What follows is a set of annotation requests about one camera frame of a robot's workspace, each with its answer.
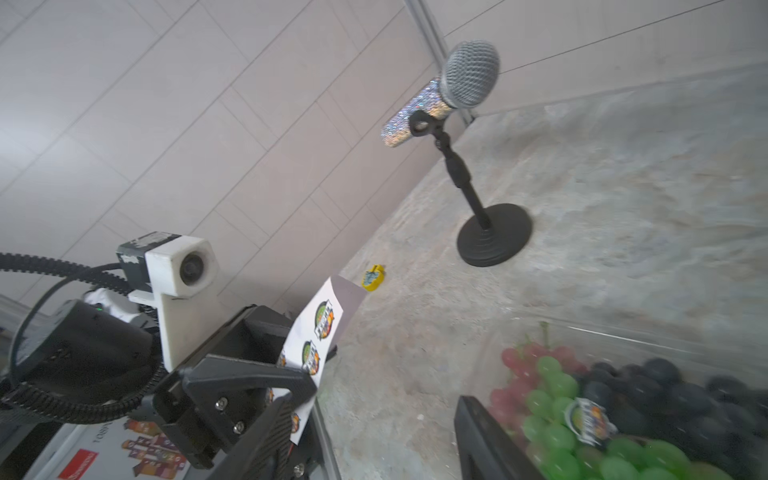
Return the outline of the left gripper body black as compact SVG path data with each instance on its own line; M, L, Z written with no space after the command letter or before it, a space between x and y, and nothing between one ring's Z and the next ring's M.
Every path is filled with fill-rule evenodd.
M292 320L249 306L169 373L146 398L156 423L210 479L333 479L336 461L318 409L290 440L292 413L317 388L278 357Z

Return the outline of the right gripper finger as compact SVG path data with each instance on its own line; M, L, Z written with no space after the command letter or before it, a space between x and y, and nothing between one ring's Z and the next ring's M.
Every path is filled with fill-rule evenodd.
M528 478L528 461L477 398L458 399L454 429L462 479Z

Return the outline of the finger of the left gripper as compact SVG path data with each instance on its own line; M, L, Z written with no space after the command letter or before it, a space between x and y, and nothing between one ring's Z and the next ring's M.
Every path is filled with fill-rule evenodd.
M317 392L309 375L208 355L185 372L184 392L226 452L212 479L282 479L294 410Z

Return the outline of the round fruit sticker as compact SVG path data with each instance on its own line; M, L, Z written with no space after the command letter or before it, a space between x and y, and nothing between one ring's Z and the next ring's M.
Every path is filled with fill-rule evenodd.
M609 420L606 410L597 403L585 399L574 399L564 412L566 427L580 443L600 447L619 433Z

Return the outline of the white sticker sheet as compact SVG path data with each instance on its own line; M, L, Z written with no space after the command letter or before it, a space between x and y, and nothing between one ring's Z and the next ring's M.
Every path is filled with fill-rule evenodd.
M276 365L301 370L319 386L331 350L366 295L365 289L338 275L328 278L296 318Z

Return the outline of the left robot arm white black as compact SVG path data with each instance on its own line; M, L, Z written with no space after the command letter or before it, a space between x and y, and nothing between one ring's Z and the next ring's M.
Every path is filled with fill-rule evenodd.
M64 303L47 323L19 325L1 379L1 416L14 423L103 426L121 420L135 476L174 479L335 479L315 399L341 324L354 309L328 279L296 320L265 306L229 314L213 290L210 244L174 236L124 244L96 267L3 254L5 271L84 282L151 308L149 325L106 307Z

